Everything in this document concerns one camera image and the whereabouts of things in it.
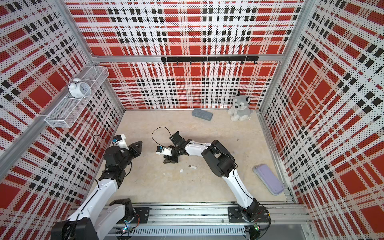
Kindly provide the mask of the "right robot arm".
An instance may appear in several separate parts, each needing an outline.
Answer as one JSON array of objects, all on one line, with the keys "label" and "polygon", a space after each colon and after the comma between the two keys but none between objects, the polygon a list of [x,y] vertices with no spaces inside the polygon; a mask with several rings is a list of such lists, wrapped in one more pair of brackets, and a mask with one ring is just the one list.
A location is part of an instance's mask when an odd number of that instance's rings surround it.
[{"label": "right robot arm", "polygon": [[211,171],[227,183],[237,200],[243,218],[247,222],[257,220],[260,204],[242,182],[234,157],[219,141],[203,144],[181,140],[174,146],[157,146],[156,154],[164,156],[164,164],[177,163],[181,155],[202,157]]}]

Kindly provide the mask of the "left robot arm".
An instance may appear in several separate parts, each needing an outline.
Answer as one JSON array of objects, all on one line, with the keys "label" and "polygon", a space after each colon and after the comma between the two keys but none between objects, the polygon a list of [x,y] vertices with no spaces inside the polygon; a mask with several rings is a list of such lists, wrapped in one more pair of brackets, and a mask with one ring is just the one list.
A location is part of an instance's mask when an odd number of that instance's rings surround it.
[{"label": "left robot arm", "polygon": [[130,221],[138,216],[130,199],[115,200],[104,214],[102,211],[122,185],[127,175],[125,168],[141,155],[142,145],[143,142],[138,141],[128,146],[121,140],[106,149],[106,168],[97,187],[74,213],[53,226],[52,240],[103,240],[119,221]]}]

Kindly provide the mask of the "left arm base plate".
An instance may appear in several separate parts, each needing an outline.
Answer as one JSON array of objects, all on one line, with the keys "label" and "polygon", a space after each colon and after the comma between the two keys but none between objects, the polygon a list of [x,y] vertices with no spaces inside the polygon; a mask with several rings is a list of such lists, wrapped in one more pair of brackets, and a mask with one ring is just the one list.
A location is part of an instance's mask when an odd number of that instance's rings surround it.
[{"label": "left arm base plate", "polygon": [[133,210],[129,211],[124,222],[127,224],[146,224],[148,222],[150,210],[151,208],[133,208]]}]

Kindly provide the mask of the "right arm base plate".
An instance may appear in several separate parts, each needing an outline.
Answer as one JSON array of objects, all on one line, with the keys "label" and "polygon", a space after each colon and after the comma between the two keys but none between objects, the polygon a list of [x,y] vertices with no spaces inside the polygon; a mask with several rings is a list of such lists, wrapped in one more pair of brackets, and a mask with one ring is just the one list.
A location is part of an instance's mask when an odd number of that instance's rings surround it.
[{"label": "right arm base plate", "polygon": [[270,216],[265,207],[259,206],[250,218],[240,206],[236,206],[228,207],[228,218],[230,223],[268,223]]}]

